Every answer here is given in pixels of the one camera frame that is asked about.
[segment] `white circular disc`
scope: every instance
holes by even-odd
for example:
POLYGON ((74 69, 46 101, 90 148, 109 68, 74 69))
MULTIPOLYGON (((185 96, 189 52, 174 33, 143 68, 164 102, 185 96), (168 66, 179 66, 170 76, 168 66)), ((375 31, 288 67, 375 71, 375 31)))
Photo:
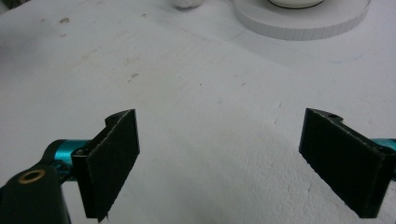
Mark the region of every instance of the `white circular disc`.
POLYGON ((371 0, 324 0, 317 6, 289 9, 268 0, 234 0, 236 18, 260 35, 285 40, 315 40, 356 27, 371 0))

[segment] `white table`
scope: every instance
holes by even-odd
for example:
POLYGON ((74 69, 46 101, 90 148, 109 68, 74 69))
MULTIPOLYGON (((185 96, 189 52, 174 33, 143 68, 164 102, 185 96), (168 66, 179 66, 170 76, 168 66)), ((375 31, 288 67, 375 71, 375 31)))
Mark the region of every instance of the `white table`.
MULTIPOLYGON (((0 16, 0 185, 135 108, 141 154, 109 223, 394 223, 395 184, 359 219, 298 146, 307 107, 395 137, 395 22, 396 2, 374 0, 344 35, 288 42, 228 0, 33 0, 0 16)), ((63 189, 73 223, 96 223, 63 189)))

